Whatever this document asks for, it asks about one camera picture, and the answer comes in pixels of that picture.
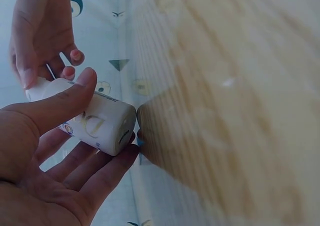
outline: wooden surface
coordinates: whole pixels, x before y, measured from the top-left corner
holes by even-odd
[[[154,224],[320,225],[320,0],[126,7],[123,97],[139,107],[142,152],[156,165],[141,175],[144,197],[183,204]],[[174,196],[155,190],[160,170]]]

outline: fingernail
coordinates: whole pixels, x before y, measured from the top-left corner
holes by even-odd
[[[34,71],[32,68],[28,68],[23,71],[19,71],[21,83],[24,89],[28,89],[34,80]]]
[[[86,86],[92,80],[94,70],[91,67],[87,67],[76,80],[76,83],[82,86]]]
[[[140,138],[136,138],[136,143],[139,147],[143,146],[145,144],[145,142],[143,140],[141,140]]]
[[[72,54],[72,57],[75,61],[79,61],[81,59],[81,53],[80,51],[76,51],[75,53],[71,53]]]

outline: knuckle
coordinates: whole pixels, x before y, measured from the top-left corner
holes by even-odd
[[[56,94],[55,96],[61,101],[68,101],[72,97],[72,94],[70,90],[65,90],[63,92]]]

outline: palm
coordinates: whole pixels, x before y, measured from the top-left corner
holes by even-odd
[[[90,225],[92,218],[86,217],[89,209],[84,208],[86,199],[41,171],[36,161],[30,164],[18,190],[20,201],[27,201],[26,218],[37,215],[33,225]]]

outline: printed logo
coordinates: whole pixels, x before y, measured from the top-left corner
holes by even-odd
[[[71,3],[71,11],[72,11],[72,18],[78,17],[82,10],[84,9],[84,3],[82,0],[70,0]]]
[[[65,132],[67,132],[69,135],[72,136],[74,130],[72,129],[72,127],[68,123],[64,123],[62,125],[62,128],[65,130]]]

